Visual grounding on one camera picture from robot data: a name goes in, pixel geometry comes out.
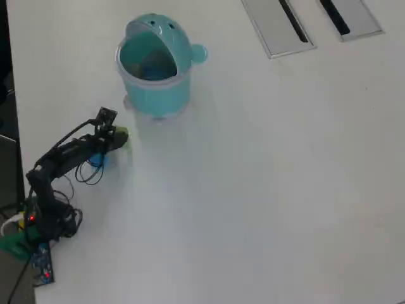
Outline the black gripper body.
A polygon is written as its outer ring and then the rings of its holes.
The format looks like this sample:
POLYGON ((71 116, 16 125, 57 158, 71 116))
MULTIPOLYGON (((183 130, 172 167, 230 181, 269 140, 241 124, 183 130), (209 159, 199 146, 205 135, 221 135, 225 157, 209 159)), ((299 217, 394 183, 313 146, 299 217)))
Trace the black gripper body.
POLYGON ((115 127, 107 125, 98 125, 94 127, 94 137, 96 138, 96 151, 105 155, 115 139, 115 127))

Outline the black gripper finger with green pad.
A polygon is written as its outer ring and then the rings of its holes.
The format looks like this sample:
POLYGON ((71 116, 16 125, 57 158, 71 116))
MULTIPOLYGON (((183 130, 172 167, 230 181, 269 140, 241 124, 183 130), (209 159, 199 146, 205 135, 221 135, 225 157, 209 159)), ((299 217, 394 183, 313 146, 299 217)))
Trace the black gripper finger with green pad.
POLYGON ((107 151, 114 151, 123 147, 128 141, 126 130, 116 130, 108 137, 107 151))

